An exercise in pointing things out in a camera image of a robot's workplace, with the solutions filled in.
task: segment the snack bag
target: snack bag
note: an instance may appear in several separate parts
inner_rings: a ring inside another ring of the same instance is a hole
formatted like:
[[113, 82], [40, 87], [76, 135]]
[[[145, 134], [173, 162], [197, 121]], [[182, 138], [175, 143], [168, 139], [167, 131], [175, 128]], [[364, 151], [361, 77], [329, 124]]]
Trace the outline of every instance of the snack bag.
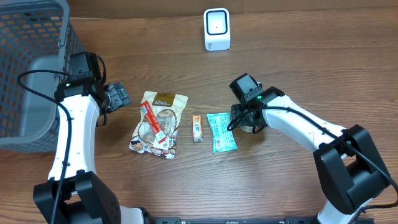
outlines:
[[146, 91], [141, 101], [141, 121], [132, 134], [130, 149], [173, 159], [177, 148], [175, 137], [187, 101], [187, 96]]
[[211, 133], [213, 134], [213, 153], [237, 149], [232, 131], [227, 131], [231, 122], [231, 113], [207, 114]]

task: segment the blue snack package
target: blue snack package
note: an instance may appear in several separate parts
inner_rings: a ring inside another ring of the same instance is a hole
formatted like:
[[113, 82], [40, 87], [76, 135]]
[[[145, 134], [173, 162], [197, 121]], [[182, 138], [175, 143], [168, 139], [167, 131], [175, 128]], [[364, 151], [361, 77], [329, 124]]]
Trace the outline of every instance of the blue snack package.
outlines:
[[213, 153], [235, 150], [236, 146], [232, 131], [226, 128], [231, 122], [231, 113], [207, 114], [211, 133], [213, 134]]

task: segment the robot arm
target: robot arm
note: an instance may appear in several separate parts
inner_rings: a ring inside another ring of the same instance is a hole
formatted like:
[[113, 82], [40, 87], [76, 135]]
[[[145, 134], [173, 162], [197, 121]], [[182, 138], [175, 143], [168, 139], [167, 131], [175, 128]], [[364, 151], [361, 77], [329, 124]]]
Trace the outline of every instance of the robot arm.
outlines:
[[[72, 140], [69, 152], [69, 166], [65, 178], [74, 177], [79, 170], [94, 172], [94, 135], [95, 126], [100, 115], [100, 108], [91, 95], [74, 95], [61, 102], [69, 111], [72, 120]], [[58, 132], [57, 151], [49, 179], [59, 180], [62, 171], [62, 161], [65, 155], [68, 136], [68, 121], [65, 112], [60, 113], [60, 129]]]
[[[274, 100], [268, 102], [267, 106], [292, 108], [305, 114], [316, 123], [321, 124], [334, 135], [339, 137], [343, 135], [342, 130], [345, 129], [344, 127], [331, 124], [316, 117], [315, 115], [296, 105], [287, 95], [278, 96]], [[321, 144], [335, 140], [331, 136], [325, 134], [322, 130], [312, 125], [309, 121], [295, 113], [275, 109], [264, 109], [262, 110], [262, 117], [270, 128], [282, 131], [301, 146], [306, 148], [311, 154], [318, 150]], [[361, 207], [365, 206], [371, 200], [372, 199], [370, 198], [368, 201], [363, 203]], [[337, 210], [329, 200], [327, 200], [325, 206], [317, 215], [317, 220], [321, 224], [347, 224], [354, 217], [356, 212], [358, 212], [358, 210], [352, 214], [343, 214]]]
[[[55, 223], [59, 224], [146, 224], [148, 222], [145, 221], [151, 218], [145, 210], [119, 206], [116, 196], [96, 176], [95, 171], [94, 135], [97, 119], [104, 115], [106, 121], [106, 113], [128, 105], [129, 97], [121, 83], [103, 86], [96, 55], [83, 52], [71, 55], [70, 61], [72, 75], [59, 84], [55, 92], [55, 100], [66, 107], [72, 118], [68, 167], [62, 182], [62, 201], [55, 205], [55, 192], [60, 183], [69, 126], [64, 110], [59, 108], [60, 129], [53, 167], [48, 182], [35, 186], [34, 202], [48, 223], [52, 219], [53, 207], [56, 206]], [[73, 194], [78, 194], [81, 200], [65, 203]]]
[[[326, 127], [336, 136], [341, 136], [343, 134], [341, 131], [345, 129], [342, 126], [326, 122], [297, 106], [287, 95], [275, 98], [268, 102], [267, 106], [281, 106], [295, 109], [307, 115], [316, 123], [322, 124], [322, 126]], [[262, 111], [262, 117], [270, 128], [282, 131], [295, 142], [306, 148], [311, 154], [319, 149], [321, 143], [329, 143], [334, 140], [331, 136], [325, 134], [322, 130], [319, 130], [306, 119], [295, 113], [275, 109], [264, 109]]]
[[290, 136], [313, 154], [321, 187], [328, 199], [316, 223], [350, 223], [361, 207], [390, 185], [373, 165], [358, 156], [348, 166], [343, 163], [344, 157], [355, 156], [352, 150], [355, 149], [389, 178], [364, 128], [355, 125], [345, 129], [328, 123], [297, 106], [283, 91], [274, 87], [263, 91], [262, 85], [247, 73], [229, 87], [240, 101], [231, 108], [229, 129], [253, 126], [255, 133], [255, 127], [269, 126]]

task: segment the wood grain surface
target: wood grain surface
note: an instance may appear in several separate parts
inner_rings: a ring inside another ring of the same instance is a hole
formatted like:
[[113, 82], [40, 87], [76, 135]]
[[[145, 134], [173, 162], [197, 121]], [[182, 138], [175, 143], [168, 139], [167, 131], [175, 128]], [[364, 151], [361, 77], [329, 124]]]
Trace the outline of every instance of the wood grain surface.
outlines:
[[[268, 12], [231, 16], [232, 46], [206, 52], [201, 16], [72, 20], [87, 50], [101, 55], [108, 81], [122, 81], [132, 104], [96, 129], [98, 176], [121, 205], [154, 216], [312, 216], [325, 203], [313, 157], [281, 132], [234, 131], [238, 150], [213, 154], [194, 143], [192, 115], [230, 110], [229, 84], [247, 72], [298, 105], [347, 128], [364, 126], [398, 180], [398, 8]], [[146, 90], [189, 97], [173, 160], [129, 149]], [[32, 200], [54, 153], [0, 151], [0, 223], [44, 223]], [[392, 187], [372, 204], [389, 203]], [[363, 217], [397, 223], [398, 209]]]
[[396, 0], [68, 0], [71, 16], [82, 18], [138, 18], [199, 16], [213, 7], [230, 13], [353, 9], [398, 6]]

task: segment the black cable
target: black cable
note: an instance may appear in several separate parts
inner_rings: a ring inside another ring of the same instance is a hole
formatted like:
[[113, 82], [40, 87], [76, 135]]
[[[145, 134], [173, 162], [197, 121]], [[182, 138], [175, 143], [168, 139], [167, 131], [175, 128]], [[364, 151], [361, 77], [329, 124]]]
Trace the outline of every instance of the black cable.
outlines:
[[259, 129], [256, 131], [256, 127], [253, 126], [253, 129], [251, 130], [251, 132], [252, 132], [253, 134], [258, 134], [258, 133], [260, 133], [260, 131], [262, 131], [264, 128], [265, 128], [265, 126], [261, 126], [261, 128], [259, 128]]
[[96, 57], [98, 58], [98, 60], [100, 60], [100, 62], [102, 63], [102, 66], [103, 66], [103, 68], [104, 68], [104, 72], [103, 72], [103, 74], [102, 74], [102, 79], [101, 79], [101, 81], [99, 81], [102, 85], [104, 85], [105, 82], [106, 82], [106, 68], [105, 68], [105, 63], [104, 63], [104, 60], [102, 60], [101, 56], [97, 55]]
[[104, 112], [104, 122], [102, 123], [102, 126], [106, 125], [107, 122], [108, 122], [108, 117], [106, 115], [106, 112]]
[[49, 100], [49, 101], [55, 103], [56, 105], [58, 105], [59, 107], [61, 107], [61, 109], [64, 110], [65, 114], [67, 115], [67, 120], [68, 120], [67, 147], [66, 147], [66, 150], [65, 150], [65, 157], [64, 157], [63, 162], [62, 162], [61, 177], [60, 177], [60, 180], [59, 180], [59, 182], [58, 182], [57, 193], [56, 193], [56, 195], [55, 195], [55, 201], [54, 201], [53, 210], [52, 210], [52, 216], [51, 216], [51, 224], [55, 224], [55, 217], [57, 216], [57, 208], [58, 208], [59, 200], [60, 200], [60, 197], [61, 197], [62, 183], [63, 183], [63, 180], [64, 180], [64, 178], [65, 178], [65, 174], [66, 174], [66, 172], [67, 172], [67, 166], [68, 166], [68, 158], [69, 158], [69, 150], [70, 150], [70, 141], [71, 141], [71, 138], [72, 138], [72, 119], [71, 119], [71, 117], [70, 117], [70, 114], [69, 114], [68, 110], [67, 110], [66, 107], [64, 107], [62, 104], [56, 102], [55, 99], [53, 99], [53, 98], [51, 98], [51, 97], [48, 97], [48, 96], [46, 96], [46, 95], [44, 95], [44, 94], [42, 94], [42, 93], [39, 93], [39, 92], [37, 92], [37, 91], [35, 91], [35, 90], [33, 90], [33, 89], [31, 89], [31, 88], [25, 86], [25, 85], [21, 82], [21, 78], [22, 78], [22, 77], [24, 77], [24, 76], [26, 76], [26, 75], [28, 75], [28, 74], [37, 73], [37, 72], [56, 73], [56, 74], [65, 75], [65, 76], [69, 76], [70, 74], [67, 74], [67, 73], [65, 73], [65, 72], [52, 71], [52, 70], [31, 70], [31, 71], [24, 72], [24, 73], [20, 74], [20, 75], [18, 76], [18, 79], [17, 79], [18, 84], [19, 84], [21, 87], [23, 87], [25, 90], [27, 90], [27, 91], [29, 91], [29, 92], [35, 94], [35, 95], [41, 96], [42, 98], [45, 98], [46, 100]]
[[[373, 166], [393, 186], [393, 188], [396, 190], [397, 196], [398, 196], [398, 185], [397, 185], [397, 183], [391, 177], [389, 177], [385, 172], [383, 172], [383, 170], [381, 170], [377, 165], [375, 165], [375, 163], [370, 161], [366, 156], [364, 156], [362, 153], [360, 153], [358, 150], [356, 150], [352, 145], [348, 144], [347, 142], [343, 141], [342, 139], [340, 139], [335, 134], [331, 133], [329, 130], [327, 130], [327, 128], [321, 126], [320, 124], [316, 123], [313, 119], [309, 118], [307, 115], [305, 115], [305, 114], [303, 114], [303, 113], [301, 113], [301, 112], [299, 112], [299, 111], [297, 111], [295, 109], [286, 108], [286, 107], [283, 107], [283, 106], [266, 106], [266, 105], [262, 106], [262, 107], [260, 107], [258, 109], [251, 109], [249, 111], [246, 111], [246, 112], [240, 114], [239, 116], [235, 117], [234, 119], [232, 119], [232, 121], [229, 123], [229, 125], [227, 127], [227, 130], [228, 131], [232, 131], [233, 129], [238, 127], [239, 123], [242, 121], [242, 119], [247, 114], [253, 113], [253, 112], [261, 112], [264, 109], [267, 109], [267, 110], [284, 110], [284, 111], [295, 113], [295, 114], [301, 116], [302, 118], [306, 119], [309, 123], [313, 124], [315, 127], [317, 127], [318, 129], [322, 130], [325, 134], [329, 135], [330, 137], [336, 139], [340, 144], [344, 144], [351, 151], [353, 151], [358, 157], [360, 157], [361, 159], [365, 160], [368, 164]], [[358, 209], [358, 212], [355, 214], [355, 216], [351, 219], [351, 221], [348, 224], [354, 223], [358, 219], [360, 214], [361, 213], [366, 213], [366, 210], [368, 210], [368, 209], [393, 208], [393, 207], [396, 207], [396, 206], [398, 206], [398, 199], [394, 203], [390, 203], [390, 204], [364, 206], [364, 207]]]

